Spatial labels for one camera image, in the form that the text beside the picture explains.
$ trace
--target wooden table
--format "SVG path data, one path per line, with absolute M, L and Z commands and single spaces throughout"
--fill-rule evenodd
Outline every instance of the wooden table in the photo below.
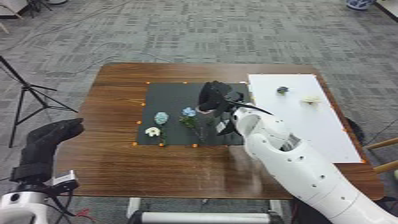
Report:
M 319 73 L 300 65 L 127 63 L 102 66 L 79 109 L 85 132 L 58 150 L 56 171 L 72 169 L 79 196 L 291 199 L 241 146 L 132 146 L 147 82 L 246 81 L 248 73 L 314 74 L 362 155 Z M 383 196 L 371 166 L 337 164 L 369 198 Z

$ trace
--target white paper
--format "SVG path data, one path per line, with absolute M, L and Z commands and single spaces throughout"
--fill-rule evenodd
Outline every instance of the white paper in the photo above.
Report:
M 355 146 L 312 74 L 250 74 L 253 103 L 284 120 L 294 136 L 308 141 L 331 163 L 360 163 Z M 285 86 L 284 95 L 276 88 Z M 303 97 L 317 96 L 308 105 Z

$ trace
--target black wire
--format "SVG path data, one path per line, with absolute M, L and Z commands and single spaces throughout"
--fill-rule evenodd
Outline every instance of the black wire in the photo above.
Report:
M 72 198 L 72 192 L 67 193 L 67 201 L 65 201 L 65 205 L 63 205 L 65 210 L 67 210 L 69 205 L 70 205 L 70 198 Z M 65 213 L 61 212 L 60 215 L 58 215 L 58 219 L 54 221 L 54 224 L 60 223 L 60 220 L 61 220 L 63 217 L 65 217 Z
M 392 126 L 395 121 L 398 121 L 398 118 L 390 121 L 390 123 L 387 124 L 385 128 L 381 129 L 381 131 L 376 132 L 376 135 L 372 136 L 371 140 L 365 142 L 363 146 L 372 142 L 372 140 L 376 139 L 378 135 L 388 129 L 388 127 Z
M 51 196 L 51 199 L 53 199 L 54 205 L 56 205 L 60 211 L 63 212 L 63 214 L 74 217 L 76 215 L 67 211 L 67 209 L 58 201 L 56 196 Z
M 61 214 L 61 211 L 56 209 L 54 206 L 51 206 L 49 204 L 45 204 L 45 206 L 47 206 L 49 208 L 53 208 L 53 210 Z M 72 223 L 70 223 L 70 219 L 69 219 L 67 216 L 63 216 L 63 219 L 65 219 L 67 224 L 72 224 Z

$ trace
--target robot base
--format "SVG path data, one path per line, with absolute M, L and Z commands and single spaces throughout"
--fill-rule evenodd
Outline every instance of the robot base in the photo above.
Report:
M 61 5 L 67 2 L 67 0 L 49 0 L 47 5 Z

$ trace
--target black stand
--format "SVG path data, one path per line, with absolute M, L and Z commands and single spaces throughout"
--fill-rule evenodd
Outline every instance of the black stand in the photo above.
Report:
M 3 63 L 3 66 L 6 67 L 10 73 L 12 73 L 12 76 L 13 76 L 13 79 L 17 80 L 17 82 L 21 83 L 21 96 L 19 96 L 19 102 L 17 102 L 17 108 L 15 108 L 15 118 L 13 118 L 13 125 L 12 125 L 12 132 L 10 132 L 10 139 L 8 139 L 8 148 L 12 148 L 12 144 L 13 144 L 13 136 L 15 136 L 15 126 L 28 120 L 28 118 L 44 110 L 44 109 L 54 109 L 54 110 L 67 110 L 67 111 L 72 111 L 77 113 L 77 111 L 65 106 L 65 104 L 61 104 L 42 92 L 38 92 L 37 89 L 44 89 L 44 90 L 51 90 L 51 91 L 56 91 L 56 89 L 51 89 L 44 86 L 37 86 L 33 84 L 29 84 L 13 68 L 10 67 L 8 65 L 8 62 L 5 61 L 3 57 L 0 56 L 0 62 Z M 35 100 L 38 101 L 38 104 L 40 104 L 40 108 L 38 110 L 33 111 L 33 113 L 22 118 L 19 119 L 19 115 L 21 115 L 21 105 L 22 105 L 22 99 L 24 99 L 24 94 L 26 92 L 31 94 Z M 49 99 L 60 106 L 49 106 L 44 99 Z
M 45 9 L 49 11 L 53 11 L 51 8 L 49 8 L 49 6 L 47 6 L 47 4 L 45 4 L 45 2 L 42 0 L 26 0 L 26 2 L 28 2 L 28 8 L 29 8 L 29 16 L 31 16 L 31 18 L 33 18 L 33 11 L 37 13 L 40 12 L 40 6 L 44 6 Z

